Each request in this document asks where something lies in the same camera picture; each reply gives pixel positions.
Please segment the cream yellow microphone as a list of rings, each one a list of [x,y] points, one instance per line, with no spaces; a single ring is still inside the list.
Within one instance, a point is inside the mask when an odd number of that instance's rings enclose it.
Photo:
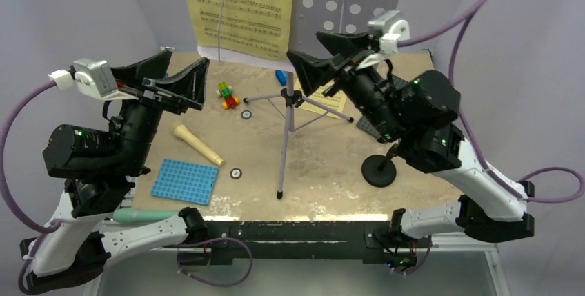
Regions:
[[[194,148],[198,153],[203,155],[208,161],[216,166],[223,166],[224,160],[212,148],[207,146],[200,138],[194,135],[189,129],[180,122],[174,123],[172,126],[172,133],[175,137],[183,140],[189,146]]]

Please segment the lilac tripod music stand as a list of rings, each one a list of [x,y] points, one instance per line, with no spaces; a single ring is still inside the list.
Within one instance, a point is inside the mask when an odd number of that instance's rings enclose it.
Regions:
[[[219,2],[219,9],[218,9],[218,13],[217,13],[217,29],[216,29],[216,35],[217,35],[217,45],[218,45],[218,61],[221,59],[221,53],[219,51],[219,42],[221,39],[221,26],[224,23],[224,20],[228,20],[227,17],[223,17],[222,12],[224,10],[224,5],[225,5],[225,0],[218,0]],[[275,107],[275,109],[277,110],[277,112],[279,112],[281,114],[281,116],[285,119],[284,122],[284,139],[283,139],[283,146],[281,149],[281,164],[280,164],[280,170],[279,170],[279,186],[278,186],[278,190],[276,193],[276,197],[278,199],[282,199],[283,195],[284,195],[284,173],[285,173],[285,169],[286,169],[286,155],[287,155],[287,149],[288,149],[288,138],[289,138],[289,134],[292,132],[295,132],[309,124],[311,124],[314,121],[317,121],[318,119],[325,117],[327,114],[331,114],[331,115],[335,115],[341,119],[345,119],[347,122],[349,123],[353,123],[354,119],[348,115],[345,115],[342,112],[336,111],[335,109],[332,109],[326,105],[323,105],[322,103],[319,103],[313,99],[307,98],[306,96],[304,96],[302,94],[302,91],[300,90],[294,90],[294,74],[292,72],[288,72],[288,71],[282,71],[283,74],[285,74],[285,78],[286,78],[286,85],[281,89],[281,91],[279,91],[276,94],[271,94],[271,95],[261,95],[261,96],[256,96],[256,97],[244,97],[242,100],[239,100],[237,97],[227,97],[228,98],[228,103],[225,103],[225,107],[226,109],[229,107],[235,107],[235,103],[241,103],[241,104],[246,104],[248,105],[249,103],[253,102],[253,101],[261,101],[261,100],[266,100],[268,102],[270,102],[273,107]],[[221,84],[222,87],[220,89],[218,89],[218,93],[219,96],[222,98],[226,98],[223,97],[222,95],[224,93],[228,93],[228,91],[230,92],[230,94],[232,94],[231,90],[232,88],[230,86],[228,86],[227,84],[222,83]],[[278,98],[278,97],[282,97],[284,98],[284,103],[285,103],[285,107],[286,107],[286,113],[283,114],[277,107],[276,105],[270,100],[270,99],[274,99],[274,98]],[[295,108],[300,107],[303,103],[307,103],[310,104],[312,106],[315,106],[317,108],[321,108],[324,112],[318,116],[315,117],[314,119],[307,121],[306,123],[302,124],[299,127],[295,127],[294,122],[295,122]]]

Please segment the yellow sheet music page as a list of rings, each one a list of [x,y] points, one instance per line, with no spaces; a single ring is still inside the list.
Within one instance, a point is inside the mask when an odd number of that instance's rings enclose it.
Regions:
[[[311,94],[311,96],[308,98],[323,106],[326,106],[335,112],[342,113],[346,105],[346,95],[342,92],[339,92],[334,97],[325,97],[322,95],[322,92],[325,89],[326,88],[324,86],[319,87],[317,91]],[[323,108],[308,103],[307,101],[303,102],[303,104],[300,105],[298,109],[302,111],[302,115],[305,115],[308,120],[322,118],[323,115],[326,119],[342,119],[342,117],[339,115],[326,112]]]
[[[293,0],[186,0],[199,46],[268,60],[288,50]]]

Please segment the black desktop microphone stand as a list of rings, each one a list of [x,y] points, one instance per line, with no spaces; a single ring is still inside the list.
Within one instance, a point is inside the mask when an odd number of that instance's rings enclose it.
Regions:
[[[397,156],[399,144],[393,144],[385,155],[371,155],[361,165],[361,174],[371,186],[385,188],[391,185],[397,176],[397,169],[392,158]]]

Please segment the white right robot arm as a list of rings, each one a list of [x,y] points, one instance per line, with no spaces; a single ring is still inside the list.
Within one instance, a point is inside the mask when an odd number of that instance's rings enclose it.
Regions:
[[[395,177],[391,160],[401,157],[461,192],[456,201],[436,208],[395,210],[387,227],[389,241],[403,246],[434,234],[463,232],[501,243],[535,234],[534,217],[527,211],[534,186],[510,180],[480,161],[470,137],[455,125],[461,95],[445,75],[427,70],[397,87],[376,65],[366,64],[374,52],[365,35],[318,32],[317,38],[331,58],[287,52],[303,92],[310,95],[320,86],[326,97],[343,92],[377,130],[379,142],[390,144],[385,155],[364,160],[364,179],[374,186],[389,184]]]

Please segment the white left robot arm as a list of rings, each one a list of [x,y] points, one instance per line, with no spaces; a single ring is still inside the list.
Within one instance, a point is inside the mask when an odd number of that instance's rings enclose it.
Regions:
[[[166,49],[122,67],[82,58],[70,72],[54,75],[59,87],[74,86],[106,105],[118,100],[121,110],[105,131],[62,124],[52,132],[43,160],[49,176],[64,180],[64,189],[50,232],[20,243],[24,294],[80,286],[127,257],[164,246],[196,247],[206,239],[206,223],[195,208],[112,235],[97,231],[135,178],[149,173],[146,160],[162,114],[203,107],[209,60],[202,57],[168,76],[171,57]]]

